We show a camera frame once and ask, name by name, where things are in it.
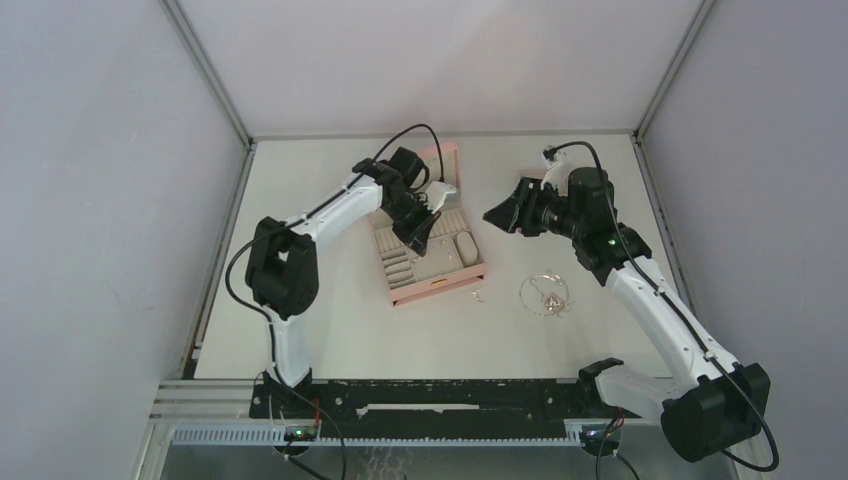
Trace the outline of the pink jewelry box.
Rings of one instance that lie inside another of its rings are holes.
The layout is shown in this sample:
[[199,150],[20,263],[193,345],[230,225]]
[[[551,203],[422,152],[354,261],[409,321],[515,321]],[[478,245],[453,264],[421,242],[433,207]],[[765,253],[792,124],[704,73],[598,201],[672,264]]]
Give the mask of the pink jewelry box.
[[[389,216],[378,210],[368,216],[393,306],[409,304],[453,289],[481,282],[487,266],[460,200],[446,204],[430,232],[427,251],[417,255],[392,231]],[[456,250],[458,233],[469,231],[478,250],[476,264],[464,266]]]

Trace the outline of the small silver earring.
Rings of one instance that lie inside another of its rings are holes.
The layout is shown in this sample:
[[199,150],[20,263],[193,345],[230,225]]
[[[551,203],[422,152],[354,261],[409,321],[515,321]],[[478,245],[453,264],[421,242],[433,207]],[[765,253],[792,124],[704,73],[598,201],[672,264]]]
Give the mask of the small silver earring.
[[476,302],[478,302],[480,304],[483,304],[485,302],[485,299],[483,298],[482,293],[479,289],[473,290],[471,292],[471,294],[472,294],[472,297],[475,299]]

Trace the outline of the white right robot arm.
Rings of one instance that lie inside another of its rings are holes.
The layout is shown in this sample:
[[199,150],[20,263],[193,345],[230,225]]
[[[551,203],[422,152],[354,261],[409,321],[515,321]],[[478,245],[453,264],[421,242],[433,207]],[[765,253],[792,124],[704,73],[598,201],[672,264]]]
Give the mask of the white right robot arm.
[[668,285],[641,236],[617,219],[614,186],[604,170],[579,167],[560,194],[548,182],[519,180],[483,215],[509,233],[569,239],[581,266],[634,317],[670,377],[643,375],[608,358],[580,372],[578,402],[592,416],[620,407],[659,425],[672,449],[697,462],[759,434],[774,439],[764,413],[771,381],[744,365],[707,332]]

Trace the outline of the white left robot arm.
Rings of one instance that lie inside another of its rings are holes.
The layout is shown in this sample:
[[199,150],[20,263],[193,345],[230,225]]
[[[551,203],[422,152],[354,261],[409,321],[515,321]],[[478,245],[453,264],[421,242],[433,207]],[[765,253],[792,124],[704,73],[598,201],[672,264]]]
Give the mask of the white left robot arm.
[[268,371],[280,383],[273,401],[286,415],[305,414],[313,401],[311,388],[301,382],[311,372],[304,321],[319,293],[320,253],[359,219],[382,211],[402,245],[425,256],[442,208],[459,196],[455,186],[432,179],[417,193],[413,184],[426,170],[423,160],[405,148],[388,160],[366,158],[318,205],[284,221],[266,217],[257,224],[245,283],[252,306],[269,321]]

